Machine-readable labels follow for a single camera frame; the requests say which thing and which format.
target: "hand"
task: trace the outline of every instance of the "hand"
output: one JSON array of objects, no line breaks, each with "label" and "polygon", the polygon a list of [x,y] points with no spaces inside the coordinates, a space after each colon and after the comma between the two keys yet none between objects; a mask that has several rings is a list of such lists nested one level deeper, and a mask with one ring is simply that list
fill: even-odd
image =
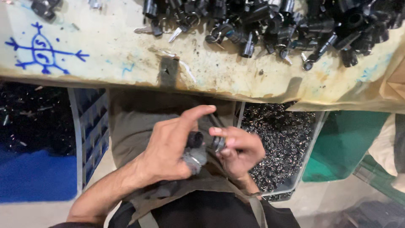
[{"label": "hand", "polygon": [[178,118],[157,122],[146,150],[134,159],[139,166],[135,175],[142,173],[145,185],[190,177],[191,170],[181,159],[188,134],[198,130],[199,118],[215,110],[214,105],[199,105]]},{"label": "hand", "polygon": [[209,134],[226,138],[226,148],[218,153],[217,157],[230,177],[236,181],[249,179],[247,172],[265,155],[259,136],[236,127],[211,127]]}]

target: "metal key blade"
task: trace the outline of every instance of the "metal key blade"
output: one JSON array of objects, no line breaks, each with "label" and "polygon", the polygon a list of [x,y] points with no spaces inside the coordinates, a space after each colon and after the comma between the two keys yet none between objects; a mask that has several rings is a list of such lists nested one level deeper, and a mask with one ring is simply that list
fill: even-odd
[{"label": "metal key blade", "polygon": [[146,26],[142,28],[136,28],[134,29],[135,33],[152,33],[152,27],[151,26]]},{"label": "metal key blade", "polygon": [[176,30],[173,32],[172,36],[169,39],[169,43],[172,42],[173,40],[176,39],[176,37],[182,32],[181,28],[178,27]]},{"label": "metal key blade", "polygon": [[222,48],[223,50],[225,50],[225,48],[224,47],[222,47],[220,44],[218,44],[218,43],[215,43],[216,45],[218,45],[220,48]]}]

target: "green bin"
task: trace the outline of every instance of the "green bin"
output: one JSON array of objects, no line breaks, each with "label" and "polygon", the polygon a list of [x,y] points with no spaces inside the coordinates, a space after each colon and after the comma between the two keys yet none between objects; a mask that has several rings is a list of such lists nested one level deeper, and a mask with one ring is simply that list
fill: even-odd
[{"label": "green bin", "polygon": [[324,182],[347,178],[360,163],[389,115],[368,111],[330,112],[302,180]]}]

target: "floor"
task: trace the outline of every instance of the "floor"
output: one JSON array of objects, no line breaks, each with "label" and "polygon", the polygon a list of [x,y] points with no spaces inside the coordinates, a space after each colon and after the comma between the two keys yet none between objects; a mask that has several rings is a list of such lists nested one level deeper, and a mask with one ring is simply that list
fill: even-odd
[{"label": "floor", "polygon": [[[115,170],[109,149],[95,170],[89,186]],[[326,183],[301,182],[289,201],[277,202],[275,207],[288,207],[302,228],[334,227],[340,212],[367,200],[389,199],[357,177]],[[0,204],[0,221],[5,228],[43,228],[66,220],[74,200],[67,202],[36,202]],[[104,224],[107,227],[110,213]]]}]

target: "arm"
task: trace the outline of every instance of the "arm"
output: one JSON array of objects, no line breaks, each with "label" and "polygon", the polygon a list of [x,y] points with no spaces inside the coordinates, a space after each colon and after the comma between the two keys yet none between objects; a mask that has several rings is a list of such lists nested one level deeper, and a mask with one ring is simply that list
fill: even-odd
[{"label": "arm", "polygon": [[260,192],[248,173],[265,155],[259,136],[249,134],[236,127],[212,127],[209,129],[209,133],[212,136],[226,138],[226,148],[218,153],[217,157],[235,185],[252,194]]},{"label": "arm", "polygon": [[213,105],[200,105],[180,117],[158,122],[146,150],[122,168],[108,174],[73,204],[67,222],[103,224],[108,213],[134,190],[161,180],[179,180],[191,176],[181,159],[191,130],[197,120],[215,111]]}]

